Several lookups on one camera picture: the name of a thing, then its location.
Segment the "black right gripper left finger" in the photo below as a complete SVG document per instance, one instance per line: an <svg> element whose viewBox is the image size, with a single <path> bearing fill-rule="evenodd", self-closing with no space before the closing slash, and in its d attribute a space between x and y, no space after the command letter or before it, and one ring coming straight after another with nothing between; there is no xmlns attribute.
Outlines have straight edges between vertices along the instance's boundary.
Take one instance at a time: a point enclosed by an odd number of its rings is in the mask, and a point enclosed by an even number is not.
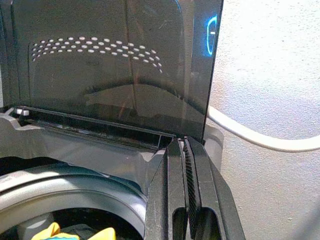
<svg viewBox="0 0 320 240"><path fill-rule="evenodd" d="M187 232L182 150L177 139L166 148L148 189L145 240L184 240Z"/></svg>

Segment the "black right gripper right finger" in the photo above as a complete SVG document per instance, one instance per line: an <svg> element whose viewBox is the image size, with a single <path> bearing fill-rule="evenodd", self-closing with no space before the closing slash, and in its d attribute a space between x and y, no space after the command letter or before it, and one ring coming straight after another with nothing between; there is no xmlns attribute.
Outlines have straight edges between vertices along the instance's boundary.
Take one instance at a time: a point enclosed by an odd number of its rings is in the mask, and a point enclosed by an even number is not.
<svg viewBox="0 0 320 240"><path fill-rule="evenodd" d="M244 240L231 190L204 146L185 137L183 152L191 239Z"/></svg>

